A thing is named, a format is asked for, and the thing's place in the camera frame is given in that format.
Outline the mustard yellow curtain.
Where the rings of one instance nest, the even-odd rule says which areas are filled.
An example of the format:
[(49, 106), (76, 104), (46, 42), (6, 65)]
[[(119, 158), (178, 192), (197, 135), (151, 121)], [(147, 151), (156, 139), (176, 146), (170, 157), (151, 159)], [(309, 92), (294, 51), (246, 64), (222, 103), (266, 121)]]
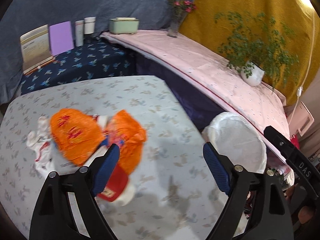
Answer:
[(286, 96), (287, 104), (294, 105), (298, 86), (307, 90), (319, 69), (319, 16), (315, 10), (302, 0), (195, 0), (195, 4), (196, 10), (185, 18), (180, 33), (214, 52), (229, 35), (228, 23), (214, 22), (218, 12), (263, 12), (295, 31), (296, 38), (289, 48), (299, 56), (299, 81), (290, 80), (286, 87), (275, 86)]

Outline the orange plastic snack bag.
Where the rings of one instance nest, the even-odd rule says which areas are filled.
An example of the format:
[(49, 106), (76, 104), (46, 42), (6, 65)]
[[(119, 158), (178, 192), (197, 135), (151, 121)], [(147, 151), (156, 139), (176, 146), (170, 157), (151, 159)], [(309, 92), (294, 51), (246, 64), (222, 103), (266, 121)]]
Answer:
[(83, 165), (101, 146), (120, 148), (119, 166), (130, 175), (142, 158), (146, 130), (127, 111), (99, 122), (100, 116), (63, 108), (50, 119), (50, 133), (63, 157), (76, 166)]

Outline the white cylindrical jar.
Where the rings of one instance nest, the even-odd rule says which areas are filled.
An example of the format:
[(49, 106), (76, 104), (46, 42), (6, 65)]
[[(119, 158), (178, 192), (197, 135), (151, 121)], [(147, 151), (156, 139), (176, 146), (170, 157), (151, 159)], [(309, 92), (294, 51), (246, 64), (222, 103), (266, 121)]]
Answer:
[(84, 18), (84, 34), (93, 34), (95, 30), (95, 20), (96, 17), (86, 17)]

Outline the tall white tube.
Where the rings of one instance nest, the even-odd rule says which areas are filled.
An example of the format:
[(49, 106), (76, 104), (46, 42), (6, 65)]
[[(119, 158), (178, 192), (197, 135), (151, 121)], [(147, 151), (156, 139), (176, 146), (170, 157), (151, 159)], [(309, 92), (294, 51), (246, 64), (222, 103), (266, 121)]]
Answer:
[(80, 47), (84, 44), (84, 20), (75, 22), (75, 45)]

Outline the beige open box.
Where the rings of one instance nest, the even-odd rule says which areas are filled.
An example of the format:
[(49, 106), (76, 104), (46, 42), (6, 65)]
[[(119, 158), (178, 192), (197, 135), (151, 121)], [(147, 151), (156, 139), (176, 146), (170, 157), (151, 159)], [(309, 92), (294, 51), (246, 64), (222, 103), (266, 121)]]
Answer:
[(24, 75), (28, 75), (34, 69), (54, 59), (50, 51), (49, 29), (47, 24), (23, 34), (20, 37), (20, 44)]

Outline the vase with pink flowers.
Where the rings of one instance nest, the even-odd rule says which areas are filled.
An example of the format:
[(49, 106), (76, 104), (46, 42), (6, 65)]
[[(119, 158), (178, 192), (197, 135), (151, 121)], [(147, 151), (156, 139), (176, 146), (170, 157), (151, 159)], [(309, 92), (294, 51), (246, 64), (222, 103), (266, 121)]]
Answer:
[(177, 38), (184, 18), (196, 9), (196, 5), (190, 0), (168, 0), (168, 5), (170, 6), (171, 20), (167, 35)]

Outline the pink cloth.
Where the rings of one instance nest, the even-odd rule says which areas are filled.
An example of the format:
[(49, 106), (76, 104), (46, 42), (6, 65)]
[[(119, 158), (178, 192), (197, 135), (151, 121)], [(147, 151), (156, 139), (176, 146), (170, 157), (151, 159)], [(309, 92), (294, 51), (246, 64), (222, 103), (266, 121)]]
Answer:
[(225, 58), (199, 43), (182, 34), (169, 37), (165, 30), (138, 30), (135, 34), (103, 32), (100, 36), (163, 65), (223, 109), (245, 117), (260, 134), (265, 127), (273, 126), (289, 138), (289, 125), (277, 94), (263, 83), (251, 87), (237, 71), (227, 67)]

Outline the purple notebook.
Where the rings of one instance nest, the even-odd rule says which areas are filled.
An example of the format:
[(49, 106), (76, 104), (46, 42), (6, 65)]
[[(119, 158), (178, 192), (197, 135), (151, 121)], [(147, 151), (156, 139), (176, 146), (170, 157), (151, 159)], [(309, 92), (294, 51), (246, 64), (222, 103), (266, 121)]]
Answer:
[(74, 48), (71, 22), (62, 22), (49, 26), (50, 49), (54, 56)]

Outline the pink white frame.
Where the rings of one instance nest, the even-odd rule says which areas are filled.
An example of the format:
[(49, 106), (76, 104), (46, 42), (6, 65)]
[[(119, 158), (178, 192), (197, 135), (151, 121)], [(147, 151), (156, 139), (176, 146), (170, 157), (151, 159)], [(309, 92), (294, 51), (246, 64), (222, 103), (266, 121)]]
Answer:
[(314, 123), (314, 118), (306, 105), (300, 101), (294, 111), (287, 117), (289, 124), (290, 138), (300, 135), (301, 137), (308, 131)]

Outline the floral grey tablecloth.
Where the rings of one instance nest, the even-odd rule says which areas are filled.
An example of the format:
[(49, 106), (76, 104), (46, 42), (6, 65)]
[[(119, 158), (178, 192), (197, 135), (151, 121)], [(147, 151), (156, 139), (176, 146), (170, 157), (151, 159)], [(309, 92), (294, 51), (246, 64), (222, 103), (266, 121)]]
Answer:
[(97, 201), (119, 239), (205, 239), (227, 200), (202, 156), (204, 140), (164, 81), (153, 76), (110, 77), (38, 90), (16, 98), (1, 124), (1, 204), (29, 235), (44, 178), (29, 132), (40, 116), (62, 108), (113, 116), (126, 110), (147, 132), (142, 160), (131, 174), (136, 194), (116, 207)]

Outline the green plant white pot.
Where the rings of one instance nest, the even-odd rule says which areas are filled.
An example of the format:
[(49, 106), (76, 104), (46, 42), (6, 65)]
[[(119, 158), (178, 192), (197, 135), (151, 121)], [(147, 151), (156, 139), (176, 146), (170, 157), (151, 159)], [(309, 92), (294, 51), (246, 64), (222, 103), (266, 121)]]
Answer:
[(290, 80), (298, 82), (299, 56), (289, 48), (296, 33), (287, 24), (263, 12), (253, 15), (247, 11), (218, 12), (214, 22), (219, 21), (231, 26), (230, 35), (217, 48), (228, 60), (228, 68), (250, 77), (253, 66), (257, 66), (271, 80), (272, 87), (285, 87)]

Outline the blue-grey blanket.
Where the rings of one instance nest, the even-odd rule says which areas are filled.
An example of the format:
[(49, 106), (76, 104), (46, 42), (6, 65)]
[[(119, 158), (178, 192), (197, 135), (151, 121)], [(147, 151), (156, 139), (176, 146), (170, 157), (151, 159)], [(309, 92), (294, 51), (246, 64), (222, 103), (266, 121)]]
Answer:
[(13, 0), (1, 18), (1, 103), (14, 96), (22, 77), (20, 36), (43, 25), (95, 17), (95, 31), (115, 17), (135, 17), (140, 29), (168, 26), (167, 0)]

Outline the mint green box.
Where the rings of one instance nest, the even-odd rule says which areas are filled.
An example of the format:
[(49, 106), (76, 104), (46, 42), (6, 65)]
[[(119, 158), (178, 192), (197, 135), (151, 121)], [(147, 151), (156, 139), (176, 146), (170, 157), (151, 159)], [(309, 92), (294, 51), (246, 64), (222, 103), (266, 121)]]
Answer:
[(135, 34), (139, 20), (135, 17), (116, 17), (109, 19), (108, 29), (112, 34)]

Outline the white tissue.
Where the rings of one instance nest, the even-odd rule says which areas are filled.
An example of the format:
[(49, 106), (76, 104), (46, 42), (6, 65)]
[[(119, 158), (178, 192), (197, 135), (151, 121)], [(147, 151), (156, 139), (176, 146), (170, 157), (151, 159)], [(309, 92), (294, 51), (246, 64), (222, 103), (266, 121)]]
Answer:
[(35, 169), (44, 179), (54, 170), (52, 158), (52, 139), (49, 135), (49, 119), (40, 116), (37, 121), (37, 131), (31, 131), (27, 136), (27, 148), (35, 152)]

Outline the navy floral cloth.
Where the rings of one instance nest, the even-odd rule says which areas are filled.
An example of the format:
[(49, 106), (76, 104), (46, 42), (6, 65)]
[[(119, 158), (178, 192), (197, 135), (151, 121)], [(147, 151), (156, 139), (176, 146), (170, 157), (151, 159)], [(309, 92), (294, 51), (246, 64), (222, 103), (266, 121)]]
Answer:
[(137, 74), (136, 53), (106, 39), (76, 47), (22, 77), (21, 94), (67, 83)]

